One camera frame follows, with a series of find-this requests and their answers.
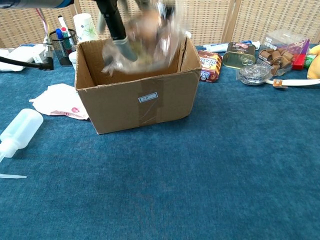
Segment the bottle nozzle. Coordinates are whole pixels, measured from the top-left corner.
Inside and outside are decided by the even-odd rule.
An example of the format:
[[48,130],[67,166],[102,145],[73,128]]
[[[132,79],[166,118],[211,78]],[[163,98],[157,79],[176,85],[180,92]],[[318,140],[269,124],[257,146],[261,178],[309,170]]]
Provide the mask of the bottle nozzle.
[[0,144],[0,154],[4,154],[5,158],[12,158],[17,150],[17,144],[11,138],[6,138]]
[[6,155],[5,152],[0,151],[0,163],[1,163],[1,161],[4,159],[5,155]]

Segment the red block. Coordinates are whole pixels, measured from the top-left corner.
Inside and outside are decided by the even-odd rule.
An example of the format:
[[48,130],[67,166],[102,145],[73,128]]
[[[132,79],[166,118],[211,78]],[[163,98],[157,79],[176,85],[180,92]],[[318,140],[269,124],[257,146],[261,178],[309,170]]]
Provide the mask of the red block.
[[292,69],[294,69],[294,70],[304,69],[305,60],[306,60],[305,54],[299,54],[299,55],[295,56],[295,60],[292,65]]

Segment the cardboard box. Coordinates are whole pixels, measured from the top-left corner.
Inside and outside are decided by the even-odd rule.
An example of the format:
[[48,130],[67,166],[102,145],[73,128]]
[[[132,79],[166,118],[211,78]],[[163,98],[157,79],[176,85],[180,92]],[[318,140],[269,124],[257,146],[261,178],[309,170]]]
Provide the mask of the cardboard box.
[[201,62],[189,38],[172,64],[156,72],[103,73],[104,40],[77,45],[75,88],[97,134],[168,122],[188,116],[201,74]]

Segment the crumpled paper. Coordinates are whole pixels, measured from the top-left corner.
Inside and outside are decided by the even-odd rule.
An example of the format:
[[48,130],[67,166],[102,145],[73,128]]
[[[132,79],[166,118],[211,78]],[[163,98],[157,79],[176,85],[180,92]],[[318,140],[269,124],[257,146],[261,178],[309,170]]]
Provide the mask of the crumpled paper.
[[30,99],[33,107],[49,116],[68,116],[73,119],[87,120],[87,111],[73,86],[64,83],[48,86],[48,89],[35,99]]

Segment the white cup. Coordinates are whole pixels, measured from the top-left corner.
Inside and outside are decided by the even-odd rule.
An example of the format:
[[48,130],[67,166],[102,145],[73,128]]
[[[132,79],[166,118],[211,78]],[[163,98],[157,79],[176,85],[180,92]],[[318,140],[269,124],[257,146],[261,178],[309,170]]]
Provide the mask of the white cup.
[[91,40],[98,40],[98,34],[89,13],[80,13],[73,16],[76,35],[78,41],[86,42]]
[[77,51],[73,51],[72,53],[69,54],[69,60],[72,63],[72,66],[74,70],[76,70],[77,66]]

